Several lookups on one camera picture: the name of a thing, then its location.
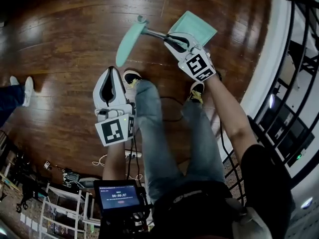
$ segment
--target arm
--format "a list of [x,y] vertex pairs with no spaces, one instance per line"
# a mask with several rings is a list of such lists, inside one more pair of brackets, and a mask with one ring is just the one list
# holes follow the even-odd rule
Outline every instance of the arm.
[[219,78],[212,76],[206,82],[241,165],[246,206],[255,209],[273,238],[283,238],[293,206],[289,183],[281,168],[272,163],[269,155],[272,150],[256,145],[246,114]]
[[248,118],[237,100],[219,80],[217,74],[207,79],[206,83],[212,94],[217,113],[235,150],[236,158],[241,164],[245,151],[251,145],[257,144]]
[[103,180],[125,180],[124,142],[110,145],[103,170]]

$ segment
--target black railing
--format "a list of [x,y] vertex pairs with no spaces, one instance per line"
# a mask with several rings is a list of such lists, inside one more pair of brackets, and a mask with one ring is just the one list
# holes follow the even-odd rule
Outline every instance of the black railing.
[[[306,133],[302,135],[297,141],[297,149],[292,151],[291,153],[287,153],[287,156],[282,160],[282,158],[277,153],[276,149],[277,147],[285,140],[285,138],[288,136],[288,134],[291,132],[291,129],[294,125],[294,123],[298,120],[301,112],[303,111],[305,104],[309,98],[309,95],[311,93],[311,90],[313,89],[315,78],[319,69],[319,53],[313,57],[309,58],[306,56],[306,49],[307,49],[307,41],[309,32],[311,29],[311,34],[313,39],[315,40],[315,46],[317,50],[319,50],[319,37],[316,34],[316,29],[319,29],[319,19],[316,14],[315,9],[319,9],[319,3],[313,0],[287,0],[291,2],[291,17],[290,17],[290,23],[289,23],[289,29],[288,29],[288,35],[287,35],[287,41],[284,48],[283,56],[281,58],[279,67],[277,69],[276,75],[274,77],[274,80],[271,84],[271,87],[266,95],[265,100],[263,101],[262,106],[260,107],[259,111],[257,112],[257,115],[254,119],[249,117],[250,125],[257,137],[257,140],[261,142],[267,149],[269,149],[269,153],[271,155],[271,159],[273,162],[282,168],[284,171],[285,176],[290,181],[291,188],[298,185],[318,164],[319,164],[319,150],[318,152],[312,157],[312,159],[299,171],[297,175],[295,175],[293,178],[290,176],[288,170],[285,167],[285,164],[290,162],[291,160],[297,160],[297,157],[300,156],[301,151],[304,148],[304,143],[312,133],[312,130],[316,126],[318,120],[319,120],[319,111],[317,111],[317,116],[315,117],[314,121],[312,122],[311,126],[306,130]],[[305,17],[305,29],[303,34],[303,41],[301,45],[301,49],[299,53],[297,54],[298,58],[296,58],[296,61],[298,63],[296,64],[295,71],[293,73],[293,76],[291,78],[291,81],[289,84],[285,84],[286,93],[284,94],[283,98],[281,99],[276,111],[273,114],[270,114],[271,121],[267,123],[267,126],[265,128],[262,128],[260,126],[260,122],[262,120],[262,117],[265,114],[265,111],[267,109],[267,106],[269,104],[269,99],[271,95],[276,94],[276,85],[281,83],[280,74],[282,72],[282,69],[284,67],[284,63],[286,60],[286,57],[289,52],[289,47],[292,41],[292,34],[293,34],[293,28],[294,28],[294,22],[295,22],[295,12],[296,12],[296,6],[299,8],[303,16]],[[297,111],[293,114],[293,117],[290,119],[288,124],[285,126],[285,129],[277,139],[270,140],[270,137],[268,135],[269,131],[273,128],[275,125],[276,120],[278,119],[280,115],[280,111],[282,108],[286,105],[286,102],[291,94],[291,91],[296,83],[296,79],[298,77],[298,74],[300,71],[305,70],[311,75],[310,83],[307,87],[307,91],[297,109]],[[224,163],[231,159],[231,156],[234,155],[234,151],[230,153],[230,155],[224,160]],[[239,165],[235,165],[232,167],[232,169],[226,174],[225,178],[230,176],[232,172],[234,172],[235,169],[237,169]],[[241,182],[243,179],[238,179],[235,184],[229,187],[230,190],[234,189],[236,186],[241,187]],[[244,199],[245,194],[240,194],[240,197],[238,200]]]

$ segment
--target power strip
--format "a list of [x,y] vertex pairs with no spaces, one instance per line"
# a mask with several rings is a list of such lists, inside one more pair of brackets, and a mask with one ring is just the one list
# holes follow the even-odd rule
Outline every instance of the power strip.
[[[125,156],[126,157],[129,157],[131,154],[131,151],[129,150],[125,150]],[[135,155],[136,155],[136,152],[135,151],[132,151],[132,158],[135,158]],[[142,157],[142,154],[140,152],[138,152],[138,157]]]

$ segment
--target wooden floor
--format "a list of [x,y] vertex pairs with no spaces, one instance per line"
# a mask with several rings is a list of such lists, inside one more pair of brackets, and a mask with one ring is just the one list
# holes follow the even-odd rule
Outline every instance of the wooden floor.
[[[80,173],[101,175],[92,161],[107,153],[94,123],[92,92],[104,70],[115,65],[120,41],[138,14],[150,28],[167,32],[189,10],[218,33],[207,44],[214,66],[230,92],[241,100],[264,44],[271,0],[23,0],[0,28],[1,85],[15,75],[31,75],[35,93],[29,108],[18,108],[4,125],[33,162],[45,161]],[[183,102],[191,79],[161,41],[142,36],[120,72],[135,68],[156,84],[161,96]],[[134,92],[128,90],[133,100]],[[214,120],[208,93],[204,107]],[[163,100],[165,119],[179,118],[180,105]],[[178,163],[189,157],[189,131],[184,122],[166,122],[166,135]],[[137,136],[141,151],[141,135]],[[135,166],[132,176],[136,176]],[[62,175],[53,172],[54,179]]]

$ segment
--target jeans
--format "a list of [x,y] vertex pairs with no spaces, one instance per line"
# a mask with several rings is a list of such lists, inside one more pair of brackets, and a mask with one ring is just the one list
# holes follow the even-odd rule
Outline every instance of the jeans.
[[164,134],[161,102],[153,83],[137,83],[136,118],[142,134],[142,153],[149,196],[155,203],[165,193],[190,181],[225,182],[224,167],[209,119],[200,103],[186,101],[183,118],[191,128],[191,159],[184,176]]
[[0,88],[0,127],[6,122],[14,109],[24,101],[24,86],[14,85]]

